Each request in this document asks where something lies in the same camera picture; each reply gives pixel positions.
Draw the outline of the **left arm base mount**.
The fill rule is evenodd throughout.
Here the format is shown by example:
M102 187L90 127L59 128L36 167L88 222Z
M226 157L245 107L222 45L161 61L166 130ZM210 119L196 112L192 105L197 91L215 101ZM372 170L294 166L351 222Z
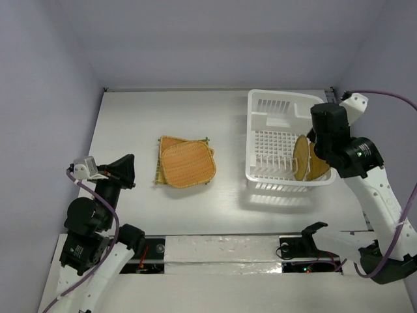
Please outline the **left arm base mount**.
M163 274L165 237L147 237L145 246L121 269L120 274Z

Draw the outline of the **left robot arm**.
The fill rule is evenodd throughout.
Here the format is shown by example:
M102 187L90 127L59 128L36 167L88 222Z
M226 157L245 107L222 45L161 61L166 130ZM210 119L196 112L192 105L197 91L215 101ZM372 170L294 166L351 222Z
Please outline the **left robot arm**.
M44 312L97 312L122 268L143 253L144 231L121 225L116 213L121 191L136 185L134 160L127 154L98 166L87 156L66 169L66 176L90 196L68 206L55 297Z

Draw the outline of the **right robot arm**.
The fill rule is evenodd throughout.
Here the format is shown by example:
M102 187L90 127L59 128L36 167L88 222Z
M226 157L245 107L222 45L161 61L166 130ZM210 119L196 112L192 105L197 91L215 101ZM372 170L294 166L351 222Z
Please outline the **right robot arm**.
M300 248L314 256L321 250L354 263L362 278L378 284L403 280L416 272L416 230L409 223L409 208L402 209L388 182L384 161L376 145L365 137L352 137L347 110L334 103L311 108L315 155L337 170L358 199L376 238L361 239L317 222L304 230Z

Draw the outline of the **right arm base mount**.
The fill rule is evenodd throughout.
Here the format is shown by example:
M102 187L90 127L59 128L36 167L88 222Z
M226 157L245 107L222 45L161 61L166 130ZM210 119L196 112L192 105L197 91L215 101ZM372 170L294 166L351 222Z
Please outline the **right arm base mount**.
M316 222L303 229L298 237L281 236L275 251L277 257L283 261L296 258L311 258L313 261L324 261L325 257L339 258L337 254L319 250L313 240L313 235L327 226L327 223Z

